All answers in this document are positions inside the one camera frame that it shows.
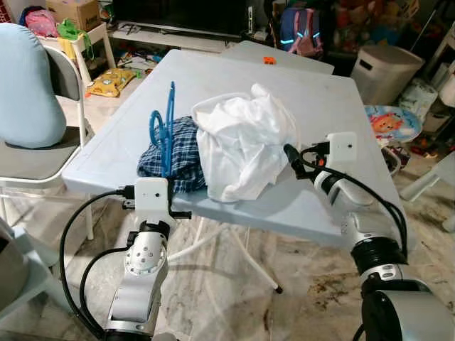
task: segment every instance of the stool with cartoon print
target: stool with cartoon print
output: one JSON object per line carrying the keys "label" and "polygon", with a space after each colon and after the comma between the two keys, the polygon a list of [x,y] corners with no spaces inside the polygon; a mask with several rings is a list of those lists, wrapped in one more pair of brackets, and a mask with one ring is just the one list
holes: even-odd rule
{"label": "stool with cartoon print", "polygon": [[403,148],[391,147],[390,144],[415,139],[422,131],[422,124],[416,115],[399,107],[366,105],[365,112],[393,175],[406,165],[410,156]]}

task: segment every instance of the television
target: television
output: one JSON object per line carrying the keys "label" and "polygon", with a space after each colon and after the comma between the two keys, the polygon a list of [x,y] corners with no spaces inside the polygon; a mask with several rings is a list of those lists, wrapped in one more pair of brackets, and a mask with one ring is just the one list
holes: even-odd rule
{"label": "television", "polygon": [[239,37],[247,0],[114,0],[117,20],[169,31]]}

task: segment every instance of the gray plastic table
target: gray plastic table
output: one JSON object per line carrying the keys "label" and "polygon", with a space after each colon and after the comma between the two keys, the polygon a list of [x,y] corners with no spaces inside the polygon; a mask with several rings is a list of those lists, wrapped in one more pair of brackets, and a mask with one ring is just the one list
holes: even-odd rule
{"label": "gray plastic table", "polygon": [[[189,115],[199,101],[228,92],[250,92],[258,82],[295,115],[305,145],[324,140],[330,132],[354,131],[359,147],[353,176],[401,207],[352,79],[179,50],[168,53],[63,171],[69,189],[98,194],[134,183],[139,157],[149,146],[150,114],[154,109],[166,112],[172,80],[176,118]],[[221,222],[342,245],[325,198],[315,193],[309,180],[295,180],[290,168],[254,201],[223,204],[201,190],[176,195],[173,205]]]}
{"label": "gray plastic table", "polygon": [[277,67],[324,73],[326,75],[331,75],[335,68],[333,65],[327,63],[301,57],[300,55],[291,54],[283,50],[277,50],[276,48],[270,48],[269,46],[253,43],[248,40],[244,40],[224,50],[221,53],[221,57],[257,64],[263,63],[263,57],[273,57],[277,61],[275,65]]}

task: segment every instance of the black cable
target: black cable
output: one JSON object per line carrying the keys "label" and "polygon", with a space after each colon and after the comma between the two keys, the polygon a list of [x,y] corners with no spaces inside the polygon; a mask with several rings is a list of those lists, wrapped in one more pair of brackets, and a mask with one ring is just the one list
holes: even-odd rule
{"label": "black cable", "polygon": [[353,178],[352,176],[349,176],[348,174],[339,172],[337,170],[334,170],[332,168],[324,167],[324,166],[318,166],[314,165],[311,162],[308,162],[307,160],[304,159],[304,155],[309,152],[313,152],[313,148],[307,148],[304,149],[301,153],[301,160],[305,166],[318,169],[320,171],[326,171],[327,173],[331,173],[334,175],[337,175],[340,178],[346,179],[354,184],[356,184],[358,187],[362,188],[364,191],[368,192],[370,195],[372,195],[384,208],[389,212],[390,216],[392,216],[395,224],[398,227],[398,231],[400,233],[400,239],[401,239],[401,244],[402,244],[402,253],[405,256],[405,259],[407,259],[407,227],[406,227],[406,221],[405,217],[401,213],[401,211],[391,202],[385,201],[380,195],[378,195],[374,190],[369,188],[367,185],[364,183],[360,182],[359,180]]}
{"label": "black cable", "polygon": [[80,309],[76,306],[75,301],[73,300],[73,297],[71,297],[70,289],[68,288],[68,282],[66,280],[66,273],[65,273],[65,241],[66,241],[66,236],[68,234],[68,231],[75,221],[76,217],[91,203],[101,199],[102,197],[107,197],[108,195],[121,195],[123,193],[123,190],[111,190],[109,192],[102,193],[100,195],[96,195],[90,200],[84,202],[77,210],[76,212],[73,213],[71,218],[68,220],[68,223],[65,226],[65,229],[63,229],[62,233],[62,238],[60,239],[60,248],[59,248],[59,265],[60,265],[60,277],[62,281],[62,286],[63,286],[63,292],[65,293],[65,297],[68,301],[68,304],[70,305],[71,309],[73,310],[74,314],[76,317],[83,323],[83,325],[97,338],[101,339],[104,335],[104,330],[103,328],[96,323],[93,324],[91,321],[89,321],[80,311]]}
{"label": "black cable", "polygon": [[354,334],[353,341],[359,341],[360,336],[362,336],[364,331],[365,331],[365,328],[363,327],[363,324],[359,325],[357,331]]}
{"label": "black cable", "polygon": [[115,252],[123,252],[128,250],[128,247],[119,247],[116,249],[110,249],[110,250],[105,250],[101,253],[99,253],[95,258],[93,258],[90,263],[87,265],[87,267],[84,270],[84,274],[82,275],[82,278],[80,279],[80,287],[79,287],[79,299],[80,299],[80,309],[84,313],[84,316],[93,324],[97,325],[98,322],[95,320],[93,317],[92,313],[88,310],[87,307],[87,301],[85,300],[85,282],[87,281],[88,274],[90,273],[91,268],[93,265],[100,260],[102,257],[108,255],[108,254],[113,254]]}

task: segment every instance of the cardboard box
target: cardboard box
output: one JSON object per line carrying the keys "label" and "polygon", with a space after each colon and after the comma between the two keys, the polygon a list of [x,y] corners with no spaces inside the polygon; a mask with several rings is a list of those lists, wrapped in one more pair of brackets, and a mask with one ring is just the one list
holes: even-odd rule
{"label": "cardboard box", "polygon": [[97,0],[46,0],[45,6],[58,23],[68,18],[86,32],[101,23]]}

